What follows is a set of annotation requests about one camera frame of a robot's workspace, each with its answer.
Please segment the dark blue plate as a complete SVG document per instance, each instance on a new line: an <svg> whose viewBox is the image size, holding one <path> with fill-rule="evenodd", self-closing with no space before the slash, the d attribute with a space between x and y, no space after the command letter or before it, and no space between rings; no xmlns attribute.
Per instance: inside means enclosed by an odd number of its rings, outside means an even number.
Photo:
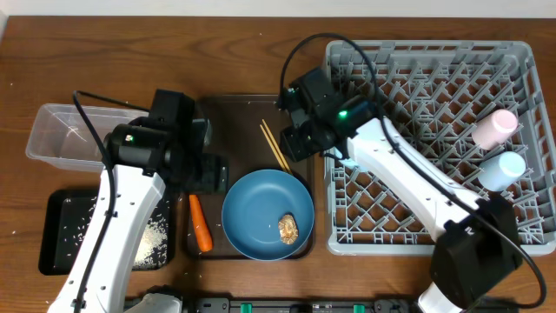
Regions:
<svg viewBox="0 0 556 313"><path fill-rule="evenodd" d="M291 244L281 240L279 222L290 215L298 229ZM291 257L311 238L314 202L306 185L281 170L256 170L229 189L222 205L222 228L231 245L257 261Z"/></svg>

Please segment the orange carrot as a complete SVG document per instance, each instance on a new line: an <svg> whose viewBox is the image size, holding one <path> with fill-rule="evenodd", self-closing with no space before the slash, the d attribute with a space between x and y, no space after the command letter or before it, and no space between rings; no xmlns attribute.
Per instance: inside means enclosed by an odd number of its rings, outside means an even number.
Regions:
<svg viewBox="0 0 556 313"><path fill-rule="evenodd" d="M189 195L189 208L198 248L200 252L209 252L214 244L197 195Z"/></svg>

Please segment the white rice pile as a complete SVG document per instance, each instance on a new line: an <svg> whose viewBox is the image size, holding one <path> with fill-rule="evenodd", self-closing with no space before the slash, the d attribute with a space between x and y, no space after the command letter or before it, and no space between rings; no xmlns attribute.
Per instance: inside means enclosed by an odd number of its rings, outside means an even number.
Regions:
<svg viewBox="0 0 556 313"><path fill-rule="evenodd" d="M143 232L133 270L158 270L168 262L172 204L171 200L162 199L156 205ZM57 269L71 270L95 207L96 196L68 198L63 202L56 240Z"/></svg>

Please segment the brown mushroom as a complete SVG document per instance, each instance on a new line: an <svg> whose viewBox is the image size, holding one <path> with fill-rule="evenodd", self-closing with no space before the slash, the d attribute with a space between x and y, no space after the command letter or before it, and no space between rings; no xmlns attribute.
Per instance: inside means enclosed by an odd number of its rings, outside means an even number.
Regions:
<svg viewBox="0 0 556 313"><path fill-rule="evenodd" d="M284 215L278 223L280 239L287 245L293 244L299 237L299 230L292 215Z"/></svg>

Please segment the pink plastic cup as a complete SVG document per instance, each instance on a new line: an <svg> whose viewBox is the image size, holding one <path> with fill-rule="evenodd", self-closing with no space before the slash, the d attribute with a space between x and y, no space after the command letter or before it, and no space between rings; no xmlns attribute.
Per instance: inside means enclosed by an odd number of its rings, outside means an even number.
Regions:
<svg viewBox="0 0 556 313"><path fill-rule="evenodd" d="M476 123L472 139L483 150L493 150L518 127L518 118L509 110L496 110Z"/></svg>

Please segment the light blue plastic cup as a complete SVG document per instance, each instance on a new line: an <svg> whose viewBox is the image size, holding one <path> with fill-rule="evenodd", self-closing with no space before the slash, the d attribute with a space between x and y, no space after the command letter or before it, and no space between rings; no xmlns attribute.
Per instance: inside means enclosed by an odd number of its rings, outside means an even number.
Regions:
<svg viewBox="0 0 556 313"><path fill-rule="evenodd" d="M482 162L480 169L480 184L487 190L501 192L525 173L526 161L518 153L506 151Z"/></svg>

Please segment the light blue rice bowl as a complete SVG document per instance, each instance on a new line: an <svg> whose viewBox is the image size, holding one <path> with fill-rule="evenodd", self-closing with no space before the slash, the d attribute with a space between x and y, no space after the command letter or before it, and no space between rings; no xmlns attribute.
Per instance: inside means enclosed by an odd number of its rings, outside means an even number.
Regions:
<svg viewBox="0 0 556 313"><path fill-rule="evenodd" d="M359 164L348 155L346 147L336 146L332 148L332 151L335 159L345 168L353 170L359 167Z"/></svg>

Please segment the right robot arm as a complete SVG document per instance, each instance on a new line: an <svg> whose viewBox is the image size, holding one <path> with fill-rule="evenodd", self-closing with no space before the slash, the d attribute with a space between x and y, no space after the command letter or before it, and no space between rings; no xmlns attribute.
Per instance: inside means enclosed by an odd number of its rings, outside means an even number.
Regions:
<svg viewBox="0 0 556 313"><path fill-rule="evenodd" d="M482 198L449 178L407 143L364 96L346 99L320 68L280 94L291 126L283 154L298 162L332 148L337 159L378 177L434 240L432 284L420 295L423 312L461 312L477 304L523 263L511 204Z"/></svg>

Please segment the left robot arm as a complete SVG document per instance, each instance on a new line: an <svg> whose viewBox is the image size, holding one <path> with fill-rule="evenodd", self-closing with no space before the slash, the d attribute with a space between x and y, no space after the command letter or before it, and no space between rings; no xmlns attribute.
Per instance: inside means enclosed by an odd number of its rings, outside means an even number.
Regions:
<svg viewBox="0 0 556 313"><path fill-rule="evenodd" d="M102 156L96 206L71 271L51 312L123 312L142 235L166 191L189 195L228 190L228 161L204 152L207 118L195 100L157 90L149 113L100 137L74 91L73 103Z"/></svg>

